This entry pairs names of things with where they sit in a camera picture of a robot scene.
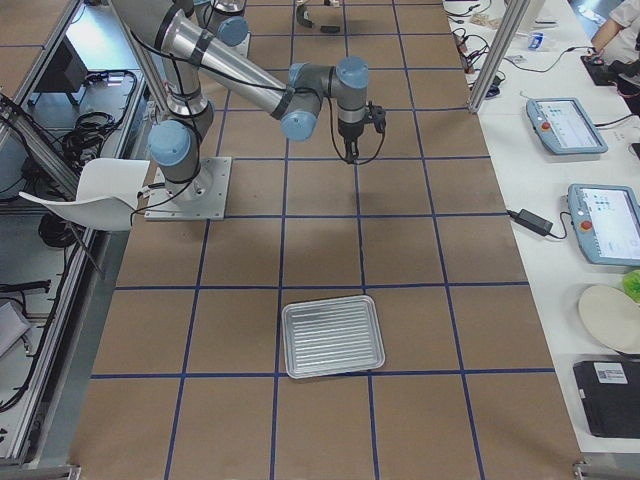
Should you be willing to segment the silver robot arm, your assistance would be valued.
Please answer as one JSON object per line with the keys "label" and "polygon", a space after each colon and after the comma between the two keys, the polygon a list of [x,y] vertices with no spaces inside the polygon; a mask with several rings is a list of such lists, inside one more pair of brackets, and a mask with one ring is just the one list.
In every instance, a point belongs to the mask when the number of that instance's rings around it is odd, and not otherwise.
{"label": "silver robot arm", "polygon": [[366,163],[359,158],[358,140],[367,124],[386,136],[386,112],[368,100],[369,69],[360,57],[347,56],[335,66],[293,64],[283,83],[193,23],[174,1],[114,1],[112,5],[142,45],[170,60],[204,69],[278,120],[290,141],[312,136],[325,99],[337,102],[338,127],[331,134],[343,138],[344,150],[338,157],[345,163]]}

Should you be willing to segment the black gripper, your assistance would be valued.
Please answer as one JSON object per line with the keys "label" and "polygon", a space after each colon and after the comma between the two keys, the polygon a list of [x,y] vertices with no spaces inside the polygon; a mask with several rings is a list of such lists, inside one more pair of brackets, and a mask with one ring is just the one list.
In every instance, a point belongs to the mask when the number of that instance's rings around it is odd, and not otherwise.
{"label": "black gripper", "polygon": [[356,110],[338,106],[338,132],[344,140],[345,161],[356,162],[359,158],[357,140],[364,132],[366,124],[372,124],[378,134],[386,133],[386,110],[369,101]]}

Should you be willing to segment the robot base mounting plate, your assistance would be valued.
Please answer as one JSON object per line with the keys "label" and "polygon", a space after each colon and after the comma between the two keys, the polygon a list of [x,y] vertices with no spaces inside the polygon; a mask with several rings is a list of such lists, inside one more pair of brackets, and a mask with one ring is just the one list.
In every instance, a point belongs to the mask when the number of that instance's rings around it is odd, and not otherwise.
{"label": "robot base mounting plate", "polygon": [[231,157],[208,157],[200,160],[200,172],[190,186],[176,195],[181,186],[167,183],[160,167],[154,181],[163,188],[150,193],[150,208],[144,211],[149,221],[223,220],[232,169]]}

